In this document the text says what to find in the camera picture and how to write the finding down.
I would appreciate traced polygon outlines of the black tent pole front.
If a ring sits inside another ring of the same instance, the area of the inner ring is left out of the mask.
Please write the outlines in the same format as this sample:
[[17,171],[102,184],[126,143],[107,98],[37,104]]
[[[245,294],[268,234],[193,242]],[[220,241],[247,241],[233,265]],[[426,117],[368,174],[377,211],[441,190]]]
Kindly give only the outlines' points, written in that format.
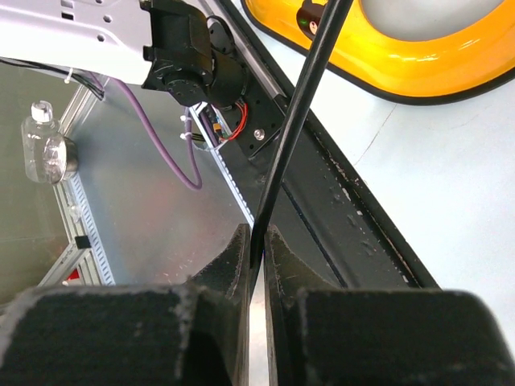
[[315,91],[328,65],[351,6],[351,1],[330,1],[326,5],[315,38],[304,61],[293,96],[286,110],[278,144],[270,163],[253,224],[249,251],[249,262],[252,267],[258,265],[261,261],[264,237],[284,174],[307,119]]

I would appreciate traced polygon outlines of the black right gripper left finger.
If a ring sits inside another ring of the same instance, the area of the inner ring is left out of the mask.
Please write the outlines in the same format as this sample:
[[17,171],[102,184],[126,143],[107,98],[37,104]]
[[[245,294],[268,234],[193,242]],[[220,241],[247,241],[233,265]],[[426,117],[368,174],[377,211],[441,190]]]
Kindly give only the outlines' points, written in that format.
[[250,229],[181,284],[37,287],[6,309],[4,385],[246,385]]

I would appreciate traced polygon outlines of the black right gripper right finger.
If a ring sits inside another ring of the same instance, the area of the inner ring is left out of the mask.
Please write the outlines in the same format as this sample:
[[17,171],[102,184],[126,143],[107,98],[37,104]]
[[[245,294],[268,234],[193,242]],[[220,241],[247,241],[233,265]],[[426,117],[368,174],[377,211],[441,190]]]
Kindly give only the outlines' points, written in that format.
[[272,385],[511,385],[514,360],[490,309],[463,291],[341,289],[277,228],[263,269]]

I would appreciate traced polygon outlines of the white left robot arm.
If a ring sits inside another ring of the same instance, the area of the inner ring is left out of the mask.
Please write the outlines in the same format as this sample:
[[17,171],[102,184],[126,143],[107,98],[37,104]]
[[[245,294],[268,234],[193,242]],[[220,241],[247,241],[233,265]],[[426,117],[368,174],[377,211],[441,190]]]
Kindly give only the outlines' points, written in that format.
[[[4,1],[2,56],[96,72],[181,105],[239,101],[246,70],[182,1]],[[1,326],[4,385],[245,385],[250,229],[175,285],[41,286]]]

